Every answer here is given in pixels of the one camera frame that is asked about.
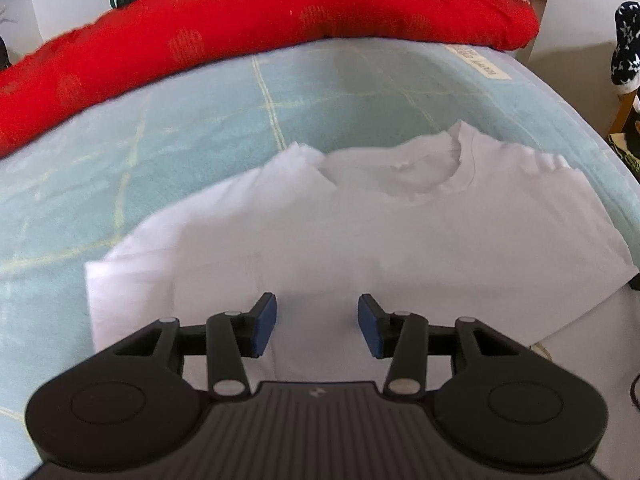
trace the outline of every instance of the red cushion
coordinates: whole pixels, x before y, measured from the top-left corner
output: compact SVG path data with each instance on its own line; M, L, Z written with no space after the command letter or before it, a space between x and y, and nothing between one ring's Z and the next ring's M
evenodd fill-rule
M207 61L362 36L514 50L537 33L518 0L138 0L0 72L0 156L80 110Z

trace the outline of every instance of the black cable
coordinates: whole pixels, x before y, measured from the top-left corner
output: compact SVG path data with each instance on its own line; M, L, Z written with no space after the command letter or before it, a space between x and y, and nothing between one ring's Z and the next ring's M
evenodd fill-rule
M636 386L638 386L638 381L640 381L640 374L636 375L636 378L631 383L631 402L636 407L636 410L640 412L640 400L638 400L638 395L636 394Z

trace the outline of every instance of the teal bedsheet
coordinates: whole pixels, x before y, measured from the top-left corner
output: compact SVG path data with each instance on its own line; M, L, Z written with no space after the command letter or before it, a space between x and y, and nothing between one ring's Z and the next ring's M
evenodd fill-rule
M392 146L462 119L560 153L587 174L640 264L638 183L533 74L476 50L510 79L440 44L380 39L209 64L90 108L0 160L0 480L38 463L22 418L30 394L92 353L84 262L290 142Z

